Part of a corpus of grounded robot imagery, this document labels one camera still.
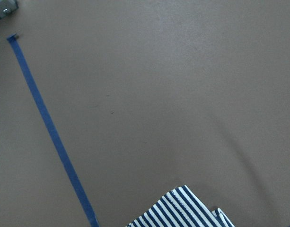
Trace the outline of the navy white striped polo shirt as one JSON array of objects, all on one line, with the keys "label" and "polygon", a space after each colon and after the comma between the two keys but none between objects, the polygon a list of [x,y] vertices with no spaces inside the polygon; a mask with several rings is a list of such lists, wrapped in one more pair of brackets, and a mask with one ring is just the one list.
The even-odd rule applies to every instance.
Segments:
[{"label": "navy white striped polo shirt", "polygon": [[219,208],[209,210],[186,186],[163,195],[129,227],[233,227]]}]

